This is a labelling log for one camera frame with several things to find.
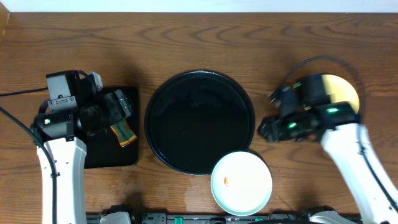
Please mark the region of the orange green scrub sponge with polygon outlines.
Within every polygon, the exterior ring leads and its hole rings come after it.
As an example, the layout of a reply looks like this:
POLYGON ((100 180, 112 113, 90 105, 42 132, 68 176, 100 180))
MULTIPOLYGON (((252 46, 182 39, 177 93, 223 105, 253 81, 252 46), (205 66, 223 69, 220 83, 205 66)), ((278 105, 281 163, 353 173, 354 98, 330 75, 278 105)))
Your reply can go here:
POLYGON ((121 147, 127 146, 137 139, 137 135, 130 128, 130 125, 128 124, 126 119, 112 125, 111 129, 116 135, 119 145, 121 147))

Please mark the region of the yellow plate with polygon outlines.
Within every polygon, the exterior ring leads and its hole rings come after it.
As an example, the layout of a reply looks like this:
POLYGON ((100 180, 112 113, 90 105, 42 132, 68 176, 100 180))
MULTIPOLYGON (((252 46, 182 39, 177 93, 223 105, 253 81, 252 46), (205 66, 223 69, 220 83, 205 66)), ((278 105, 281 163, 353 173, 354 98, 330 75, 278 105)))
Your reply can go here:
POLYGON ((321 106, 348 102, 355 113, 359 111, 359 96, 344 78, 331 74, 315 74, 300 80, 298 93, 305 106, 321 106))

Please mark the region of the mint plate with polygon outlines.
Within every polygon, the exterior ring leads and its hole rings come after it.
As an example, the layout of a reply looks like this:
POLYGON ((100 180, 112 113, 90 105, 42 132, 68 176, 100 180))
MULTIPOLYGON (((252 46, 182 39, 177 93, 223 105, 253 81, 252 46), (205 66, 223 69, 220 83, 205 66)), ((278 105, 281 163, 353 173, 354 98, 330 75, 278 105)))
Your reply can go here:
POLYGON ((222 157, 211 173, 211 193, 226 212, 249 216, 260 211, 272 193, 272 176, 266 163, 251 152, 222 157))

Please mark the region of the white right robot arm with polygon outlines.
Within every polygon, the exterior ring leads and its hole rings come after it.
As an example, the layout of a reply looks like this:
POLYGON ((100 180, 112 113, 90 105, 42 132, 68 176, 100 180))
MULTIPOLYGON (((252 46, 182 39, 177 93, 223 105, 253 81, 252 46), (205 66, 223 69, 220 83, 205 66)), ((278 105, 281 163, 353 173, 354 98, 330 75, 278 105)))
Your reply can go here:
POLYGON ((361 117, 344 101, 290 107, 265 117, 258 132, 268 142, 302 141, 315 134, 343 176, 363 223, 397 223, 397 188, 384 170, 361 117))

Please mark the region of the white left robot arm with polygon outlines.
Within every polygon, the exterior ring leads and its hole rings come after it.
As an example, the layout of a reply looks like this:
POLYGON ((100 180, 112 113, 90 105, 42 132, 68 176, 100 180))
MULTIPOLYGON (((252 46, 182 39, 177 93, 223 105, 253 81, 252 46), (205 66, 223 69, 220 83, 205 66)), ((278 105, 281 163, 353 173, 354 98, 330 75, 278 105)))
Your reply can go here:
POLYGON ((43 223, 86 223, 84 170, 136 163, 136 102, 128 87, 50 91, 49 112, 31 126, 41 140, 43 223))

